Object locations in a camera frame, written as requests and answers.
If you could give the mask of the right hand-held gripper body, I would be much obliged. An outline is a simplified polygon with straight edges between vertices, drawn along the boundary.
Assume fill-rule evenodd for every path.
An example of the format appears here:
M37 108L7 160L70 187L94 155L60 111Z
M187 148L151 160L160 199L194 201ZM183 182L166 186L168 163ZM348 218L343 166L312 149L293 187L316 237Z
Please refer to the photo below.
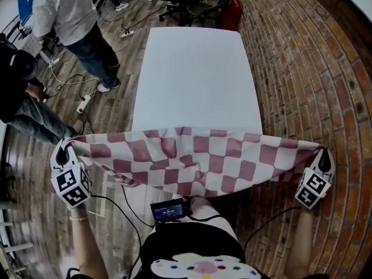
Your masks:
M317 173L313 169L305 168L295 199L307 209L312 209L321 198L325 197L332 185L333 177L333 167L326 173Z

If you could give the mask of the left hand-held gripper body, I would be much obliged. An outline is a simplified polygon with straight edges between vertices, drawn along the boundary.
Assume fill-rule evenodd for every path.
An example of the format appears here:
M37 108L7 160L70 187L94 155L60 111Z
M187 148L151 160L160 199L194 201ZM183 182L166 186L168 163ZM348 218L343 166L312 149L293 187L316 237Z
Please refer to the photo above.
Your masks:
M81 162L54 170L51 182L57 196L69 209L77 207L91 197L90 178Z

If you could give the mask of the pink checkered tablecloth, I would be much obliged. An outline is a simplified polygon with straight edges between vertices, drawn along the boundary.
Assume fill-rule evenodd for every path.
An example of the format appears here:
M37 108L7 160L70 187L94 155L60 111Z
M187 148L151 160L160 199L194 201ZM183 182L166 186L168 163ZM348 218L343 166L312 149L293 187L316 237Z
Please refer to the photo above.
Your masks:
M125 187L212 198L266 181L298 181L322 149L302 140L191 127L90 134L69 141L76 155Z

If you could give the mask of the person's right forearm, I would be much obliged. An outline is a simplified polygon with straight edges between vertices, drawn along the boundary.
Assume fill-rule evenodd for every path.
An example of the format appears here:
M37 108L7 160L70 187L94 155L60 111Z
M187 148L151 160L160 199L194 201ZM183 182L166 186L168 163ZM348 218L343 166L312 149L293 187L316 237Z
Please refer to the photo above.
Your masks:
M301 209L292 248L285 264L284 275L287 279L303 279L309 275L313 247L313 218L311 210Z

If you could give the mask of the person's left forearm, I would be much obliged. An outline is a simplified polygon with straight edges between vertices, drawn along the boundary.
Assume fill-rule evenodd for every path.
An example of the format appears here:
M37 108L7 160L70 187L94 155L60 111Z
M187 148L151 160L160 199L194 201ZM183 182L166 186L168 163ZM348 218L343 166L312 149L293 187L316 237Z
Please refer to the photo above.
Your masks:
M74 253L80 274L83 279L109 279L85 205L72 208L70 213Z

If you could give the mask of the white metal rack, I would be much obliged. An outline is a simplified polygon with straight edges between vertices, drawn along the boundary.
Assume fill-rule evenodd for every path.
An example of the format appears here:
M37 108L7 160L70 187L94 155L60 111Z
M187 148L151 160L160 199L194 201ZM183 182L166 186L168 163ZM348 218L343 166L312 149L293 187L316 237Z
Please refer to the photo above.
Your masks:
M11 232L8 230L8 227L13 227L15 224L9 221L6 216L9 208L8 204L0 206L0 265L8 279L23 279L23 272L26 271L26 267L23 265L15 266L15 253L33 248L34 244L32 242L25 242L12 245Z

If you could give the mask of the small black screen device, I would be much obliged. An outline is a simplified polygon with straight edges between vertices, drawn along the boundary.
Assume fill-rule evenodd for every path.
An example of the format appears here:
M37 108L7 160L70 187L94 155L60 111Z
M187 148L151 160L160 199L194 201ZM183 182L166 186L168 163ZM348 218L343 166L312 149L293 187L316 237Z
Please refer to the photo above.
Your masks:
M168 223L182 219L190 213L191 201L183 198L152 203L151 211L155 224Z

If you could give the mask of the person's white trousers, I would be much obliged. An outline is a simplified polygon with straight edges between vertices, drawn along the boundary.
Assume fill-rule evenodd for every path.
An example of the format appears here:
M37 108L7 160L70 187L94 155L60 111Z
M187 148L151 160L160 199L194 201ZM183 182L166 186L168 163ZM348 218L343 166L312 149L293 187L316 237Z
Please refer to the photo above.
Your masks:
M199 222L204 219L209 219L208 221L203 221L205 224L218 227L227 233L229 233L235 240L237 236L233 230L230 223L225 217L212 206L212 204L205 198L192 198L191 200L191 217L197 219Z

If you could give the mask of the small side desk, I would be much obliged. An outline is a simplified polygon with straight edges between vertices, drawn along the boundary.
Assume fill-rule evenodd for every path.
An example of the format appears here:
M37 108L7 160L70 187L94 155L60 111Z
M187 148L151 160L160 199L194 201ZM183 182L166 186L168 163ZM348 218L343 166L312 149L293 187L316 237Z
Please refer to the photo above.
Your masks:
M51 56L47 56L44 52L44 50L48 47L48 43L53 44L54 46L54 51L49 51ZM59 57L55 57L56 52L58 51L58 46L54 40L49 37L39 40L30 31L30 28L20 29L20 39L18 44L19 49L28 52L31 56L36 57L37 55L40 55L40 57L42 57L50 67L54 66L60 61Z

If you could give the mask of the black top with flower patch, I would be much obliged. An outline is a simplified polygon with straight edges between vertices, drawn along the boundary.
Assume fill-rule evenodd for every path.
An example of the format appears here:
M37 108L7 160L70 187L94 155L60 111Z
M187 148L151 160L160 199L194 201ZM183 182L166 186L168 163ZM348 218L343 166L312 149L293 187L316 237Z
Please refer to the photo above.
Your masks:
M140 252L134 279L270 279L247 264L243 247L226 231L200 222L155 227ZM330 279L310 274L303 279Z

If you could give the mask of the white table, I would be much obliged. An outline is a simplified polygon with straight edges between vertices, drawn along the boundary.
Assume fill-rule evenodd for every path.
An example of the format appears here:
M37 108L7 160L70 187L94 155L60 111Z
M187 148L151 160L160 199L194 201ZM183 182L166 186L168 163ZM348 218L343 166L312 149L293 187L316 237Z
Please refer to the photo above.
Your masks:
M263 132L238 32L202 27L150 30L132 129L169 127Z

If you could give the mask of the open laptop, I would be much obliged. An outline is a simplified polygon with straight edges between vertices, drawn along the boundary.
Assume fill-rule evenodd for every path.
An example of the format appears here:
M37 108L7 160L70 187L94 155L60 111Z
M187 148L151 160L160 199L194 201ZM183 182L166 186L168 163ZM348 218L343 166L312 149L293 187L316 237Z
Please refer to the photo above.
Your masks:
M20 28L33 26L33 0L17 0Z

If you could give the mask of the red case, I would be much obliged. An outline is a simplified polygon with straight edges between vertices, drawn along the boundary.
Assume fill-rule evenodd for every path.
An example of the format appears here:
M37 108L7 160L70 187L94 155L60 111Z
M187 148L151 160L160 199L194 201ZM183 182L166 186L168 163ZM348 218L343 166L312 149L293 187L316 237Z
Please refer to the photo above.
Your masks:
M220 28L223 30L238 31L243 10L239 0L231 0L221 12Z

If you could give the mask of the olive mesh chair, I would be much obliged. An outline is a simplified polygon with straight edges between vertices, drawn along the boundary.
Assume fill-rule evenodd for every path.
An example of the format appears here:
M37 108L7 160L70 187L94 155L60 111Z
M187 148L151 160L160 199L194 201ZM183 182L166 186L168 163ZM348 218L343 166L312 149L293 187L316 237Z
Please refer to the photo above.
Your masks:
M194 21L203 23L205 20L214 20L215 26L221 11L228 6L231 0L198 0L187 4L187 24L192 26Z

